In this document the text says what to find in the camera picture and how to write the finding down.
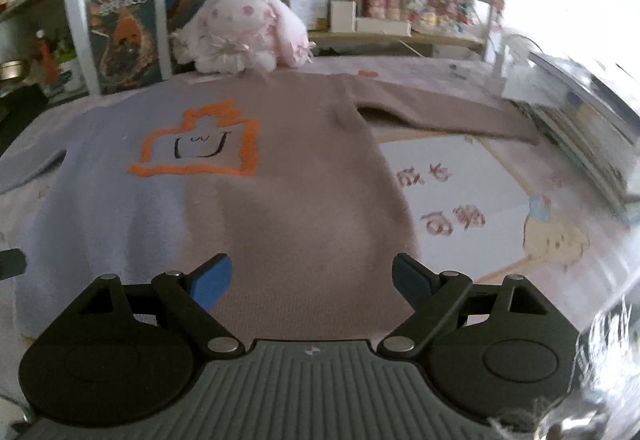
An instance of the silver bolt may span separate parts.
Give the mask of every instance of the silver bolt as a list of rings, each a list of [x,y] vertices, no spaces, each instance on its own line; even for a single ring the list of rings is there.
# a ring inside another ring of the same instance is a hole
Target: silver bolt
[[[414,349],[415,343],[409,337],[395,336],[388,337],[382,343],[390,352],[403,353]]]
[[[238,349],[240,343],[233,337],[216,337],[210,340],[207,346],[217,354],[230,354]]]

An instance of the orange outline graphic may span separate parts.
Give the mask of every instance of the orange outline graphic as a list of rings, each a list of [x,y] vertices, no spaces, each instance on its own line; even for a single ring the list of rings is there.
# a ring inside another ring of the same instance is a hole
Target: orange outline graphic
[[[257,135],[260,129],[260,122],[256,118],[238,118],[240,110],[236,110],[234,102],[228,100],[221,104],[209,104],[199,110],[186,110],[182,114],[182,124],[180,128],[170,130],[157,130],[150,134],[142,144],[140,152],[140,162],[129,168],[129,173],[135,176],[147,177],[153,175],[191,175],[196,173],[217,173],[234,176],[252,176],[258,166]],[[156,167],[146,167],[144,164],[151,162],[153,144],[156,138],[166,134],[186,133],[195,128],[196,122],[203,116],[215,116],[220,120],[218,128],[244,124],[242,139],[240,142],[239,156],[241,160],[240,169],[231,167],[216,167],[206,164],[191,164],[187,166],[159,165]]]

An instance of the sweater sleeve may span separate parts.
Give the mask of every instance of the sweater sleeve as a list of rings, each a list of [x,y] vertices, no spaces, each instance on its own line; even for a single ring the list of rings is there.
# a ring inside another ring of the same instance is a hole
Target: sweater sleeve
[[[332,76],[336,88],[348,92],[357,108],[373,108],[399,117],[420,130],[450,131],[537,143],[533,123],[505,102],[492,108],[446,94],[358,76]]]
[[[44,134],[23,152],[0,158],[0,195],[26,184],[63,158],[79,124],[80,120],[73,121],[59,131]]]

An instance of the white box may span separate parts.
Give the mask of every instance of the white box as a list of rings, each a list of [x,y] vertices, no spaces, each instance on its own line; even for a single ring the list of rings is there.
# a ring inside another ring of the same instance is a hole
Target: white box
[[[355,1],[331,2],[331,32],[344,33],[356,31]]]
[[[356,18],[356,32],[408,36],[411,35],[411,24],[408,21],[393,19],[358,17]]]
[[[329,0],[289,0],[289,8],[305,24],[307,30],[326,30]]]

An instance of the brown sleeve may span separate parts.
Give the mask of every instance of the brown sleeve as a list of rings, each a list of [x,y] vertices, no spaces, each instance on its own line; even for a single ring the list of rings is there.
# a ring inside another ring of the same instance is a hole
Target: brown sleeve
[[[533,123],[505,101],[504,109],[471,100],[436,94],[359,76],[330,76],[357,108],[373,108],[399,117],[420,130],[450,131],[513,138],[536,144],[540,134]]]

